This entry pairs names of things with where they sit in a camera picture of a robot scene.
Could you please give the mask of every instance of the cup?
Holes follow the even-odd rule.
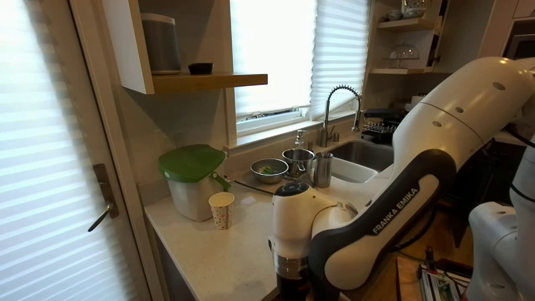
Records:
[[[231,192],[216,192],[208,202],[211,203],[215,224],[218,229],[230,229],[231,225],[231,203],[235,202],[235,193]]]
[[[332,152],[318,152],[312,160],[310,175],[315,187],[330,187],[332,185]]]

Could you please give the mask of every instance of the door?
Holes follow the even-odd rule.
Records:
[[[151,299],[69,1],[2,15],[0,299]]]

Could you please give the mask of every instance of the faucet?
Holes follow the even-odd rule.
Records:
[[[322,145],[322,147],[327,147],[330,143],[330,140],[338,140],[340,138],[340,135],[337,132],[330,133],[330,108],[332,108],[333,93],[337,90],[342,90],[342,88],[350,90],[355,95],[357,101],[358,101],[358,106],[357,106],[357,112],[355,112],[355,120],[353,120],[353,125],[352,125],[352,132],[358,130],[362,95],[355,88],[352,88],[348,85],[338,85],[330,91],[328,101],[325,105],[325,118],[323,118],[323,123],[322,123],[322,128],[320,128],[320,142],[318,142],[318,145]]]

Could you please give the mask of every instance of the white cup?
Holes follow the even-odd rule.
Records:
[[[235,202],[235,193],[231,192],[216,192],[210,197],[213,208],[215,224],[220,229],[230,229],[231,225],[231,203]]]

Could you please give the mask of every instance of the sink basin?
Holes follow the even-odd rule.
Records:
[[[370,140],[352,140],[332,148],[335,157],[357,162],[360,165],[384,170],[394,163],[395,152],[392,145],[374,143]]]
[[[367,165],[333,157],[332,175],[347,182],[367,182],[379,170]]]

